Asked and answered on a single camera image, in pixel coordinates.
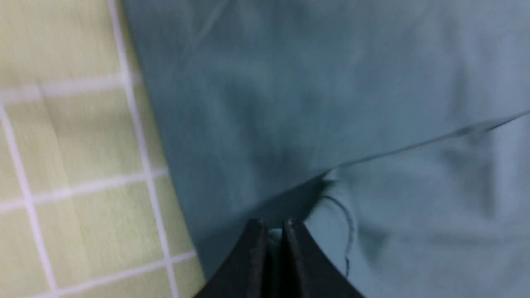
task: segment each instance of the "white grid line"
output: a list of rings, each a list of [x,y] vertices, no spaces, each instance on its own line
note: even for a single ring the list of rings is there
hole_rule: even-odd
[[[151,204],[153,206],[153,212],[155,214],[156,226],[158,228],[158,236],[160,236],[160,242],[162,244],[162,251],[164,253],[164,259],[169,263],[171,255],[169,252],[169,245],[167,243],[167,236],[162,222],[162,214],[160,212],[160,206],[156,197],[156,190],[154,185],[153,174],[151,173],[151,164],[149,162],[149,155],[147,152],[147,145],[145,142],[145,135],[142,129],[142,120],[138,107],[136,106],[135,94],[133,89],[133,78],[129,73],[129,65],[127,62],[127,53],[125,49],[125,42],[123,40],[123,33],[121,30],[120,19],[118,16],[118,9],[116,7],[116,0],[108,0],[109,11],[112,18],[112,27],[114,29],[114,38],[118,48],[118,57],[120,59],[121,73],[123,75],[123,81],[125,83],[125,93],[127,95],[127,103],[129,110],[132,115],[132,121],[136,137],[138,138],[138,146],[140,148],[140,157],[142,158],[142,165],[144,167],[145,175],[147,178],[147,190],[149,197],[151,198]],[[168,264],[167,275],[170,282],[171,294],[173,298],[179,298],[178,286],[175,280],[175,274],[173,272],[173,266]]]
[[[13,199],[7,202],[0,203],[0,213],[11,212],[23,208],[26,208],[23,199]]]
[[[44,272],[46,274],[46,279],[48,280],[48,285],[51,290],[51,297],[55,298],[57,297],[57,295],[55,294],[55,291],[57,290],[55,276],[51,269],[50,259],[48,258],[48,254],[46,252],[46,246],[44,244],[44,239],[42,237],[42,232],[39,226],[39,220],[37,218],[37,211],[35,209],[35,204],[31,196],[29,182],[26,177],[24,165],[22,164],[20,152],[16,144],[15,135],[13,133],[13,127],[11,126],[11,122],[9,120],[9,117],[7,116],[7,113],[5,112],[5,108],[3,105],[0,105],[0,121],[2,122],[2,125],[4,127],[5,136],[7,140],[7,147],[9,148],[9,151],[11,153],[16,175],[18,177],[20,187],[22,189],[22,194],[24,196],[24,204],[28,212],[31,231],[33,232],[33,237],[37,245],[37,251],[39,253]]]
[[[59,83],[26,85],[0,90],[0,103],[31,102],[43,98],[57,98],[91,91],[112,90],[124,85],[121,74],[70,80]]]
[[[155,179],[168,175],[169,171],[167,168],[157,169],[153,171],[153,177]],[[36,205],[48,204],[55,201],[76,197],[79,195],[92,194],[94,192],[103,191],[120,186],[127,186],[133,183],[143,181],[146,181],[146,177],[143,172],[95,180],[92,182],[87,182],[80,185],[59,189],[53,192],[49,192],[47,194],[33,195],[33,202]],[[25,208],[23,198],[14,198],[8,200],[7,202],[0,203],[0,214],[23,208]]]
[[[127,269],[127,270],[124,270],[124,271],[121,271],[121,272],[118,272],[118,273],[115,273],[115,274],[112,274],[112,275],[100,277],[100,278],[91,280],[89,282],[86,282],[84,284],[80,284],[80,285],[76,285],[76,286],[73,286],[73,287],[70,287],[70,288],[58,290],[57,291],[57,295],[58,296],[65,296],[65,295],[72,295],[72,294],[76,294],[76,293],[81,293],[81,292],[90,290],[92,288],[96,288],[98,286],[108,285],[110,283],[115,283],[115,282],[118,282],[118,281],[121,281],[121,280],[124,280],[124,279],[127,279],[127,278],[131,278],[131,277],[134,277],[134,276],[138,276],[138,275],[146,274],[146,273],[149,273],[149,272],[153,272],[153,271],[156,271],[158,269],[164,268],[166,266],[173,266],[174,264],[177,264],[177,263],[179,263],[181,261],[184,261],[184,260],[187,260],[187,259],[194,258],[196,256],[197,256],[197,254],[194,251],[182,253],[180,255],[177,255],[177,256],[169,259],[169,261],[166,261],[166,260],[156,261],[156,262],[153,262],[153,263],[150,263],[150,264],[147,264],[147,265],[143,265],[143,266],[140,266],[140,267]],[[51,294],[43,294],[43,295],[33,296],[33,297],[30,297],[30,298],[54,298],[54,296],[52,296]]]

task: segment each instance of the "grid line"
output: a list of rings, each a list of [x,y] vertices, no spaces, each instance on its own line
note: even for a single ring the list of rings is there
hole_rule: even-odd
[[[33,202],[33,197],[31,195],[29,182],[26,177],[24,165],[22,164],[20,152],[16,144],[13,127],[11,126],[11,122],[9,120],[9,117],[7,116],[4,106],[1,104],[0,104],[0,121],[2,122],[2,126],[4,127],[7,147],[9,148],[9,152],[11,154],[11,158],[13,160],[13,164],[15,167],[16,176],[19,180],[19,184],[22,189],[22,194],[24,196],[24,205],[26,207],[26,211],[28,212],[28,217],[30,221],[31,231],[33,233],[33,238],[37,245],[37,251],[39,253],[39,257],[42,262],[42,266],[44,268],[46,279],[48,281],[48,286],[50,287],[50,290],[51,290],[51,297],[56,298],[57,295],[55,294],[55,291],[57,290],[57,284],[55,282],[54,272],[51,269],[51,262],[50,262],[50,259],[48,258],[48,253],[46,252],[46,246],[44,243],[42,232],[40,230],[39,219],[37,217],[37,210],[35,209],[35,204]]]
[[[168,175],[169,172],[167,168],[157,169],[153,171],[154,179],[166,177]],[[95,180],[92,182],[87,182],[80,185],[59,189],[41,195],[32,195],[32,197],[35,205],[43,205],[55,201],[70,199],[79,195],[92,194],[94,192],[103,191],[114,187],[127,186],[130,184],[144,181],[146,181],[146,177],[143,172],[140,172],[118,177]],[[22,208],[25,208],[23,198],[13,198],[6,202],[0,203],[0,214]]]
[[[194,258],[196,256],[197,256],[197,253],[195,253],[195,251],[182,253],[173,258],[170,258],[168,261],[167,260],[155,261],[155,262],[143,265],[143,266],[139,266],[136,268],[120,271],[115,274],[103,276],[103,277],[100,277],[100,278],[97,278],[89,282],[79,284],[79,285],[76,285],[70,288],[57,290],[57,296],[65,296],[65,295],[81,293],[81,292],[90,290],[92,288],[96,288],[96,287],[103,286],[103,285],[108,285],[111,283],[122,281],[127,278],[153,272],[158,269],[164,268],[168,265],[172,266],[174,264]],[[42,295],[32,296],[29,298],[55,298],[55,296],[52,296],[51,294],[42,294]]]
[[[171,294],[173,298],[179,298],[178,286],[176,284],[175,274],[173,272],[173,266],[169,263],[171,255],[169,251],[169,245],[167,243],[167,235],[165,232],[164,224],[162,221],[162,213],[158,204],[156,196],[156,190],[154,185],[153,174],[151,172],[151,164],[149,162],[149,155],[147,152],[147,144],[145,141],[144,131],[142,129],[142,119],[136,105],[135,94],[133,89],[133,78],[129,73],[129,64],[127,62],[127,53],[125,49],[125,42],[123,40],[123,32],[120,25],[120,19],[118,15],[118,9],[116,6],[116,0],[108,0],[109,12],[112,19],[112,27],[114,30],[114,38],[116,39],[116,45],[118,49],[118,58],[120,60],[121,73],[123,75],[123,81],[125,83],[125,93],[127,96],[127,104],[129,105],[129,111],[132,115],[132,121],[134,124],[134,130],[136,133],[138,147],[140,149],[140,157],[142,160],[142,166],[146,175],[147,190],[151,199],[151,205],[155,214],[156,226],[158,229],[158,236],[162,244],[162,251],[164,253],[164,260],[166,261],[167,275],[171,287]]]
[[[140,74],[131,74],[130,77],[135,85],[142,82]],[[0,90],[0,104],[6,106],[18,102],[38,101],[43,98],[54,99],[85,92],[113,90],[124,87],[124,85],[121,73],[55,83],[24,85]]]

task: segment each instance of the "blue fabric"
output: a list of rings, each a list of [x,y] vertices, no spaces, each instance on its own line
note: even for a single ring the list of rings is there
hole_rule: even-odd
[[[530,292],[528,1],[125,7],[206,276],[309,214],[368,298]]]

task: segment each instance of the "fabric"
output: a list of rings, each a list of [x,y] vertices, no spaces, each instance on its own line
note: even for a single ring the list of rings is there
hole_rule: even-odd
[[[249,220],[236,245],[195,298],[364,298],[322,253],[303,222],[268,230]]]
[[[204,282],[124,20],[114,1],[0,1],[1,298]]]
[[[528,292],[528,1],[125,5],[207,276],[327,186],[307,223],[368,298]]]

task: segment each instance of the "teal fabric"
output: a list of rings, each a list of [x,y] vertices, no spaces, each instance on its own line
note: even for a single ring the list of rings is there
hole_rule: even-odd
[[[523,116],[331,171],[306,225],[367,297],[526,297],[529,178]]]
[[[307,217],[368,298],[530,292],[528,1],[124,2],[206,276]]]

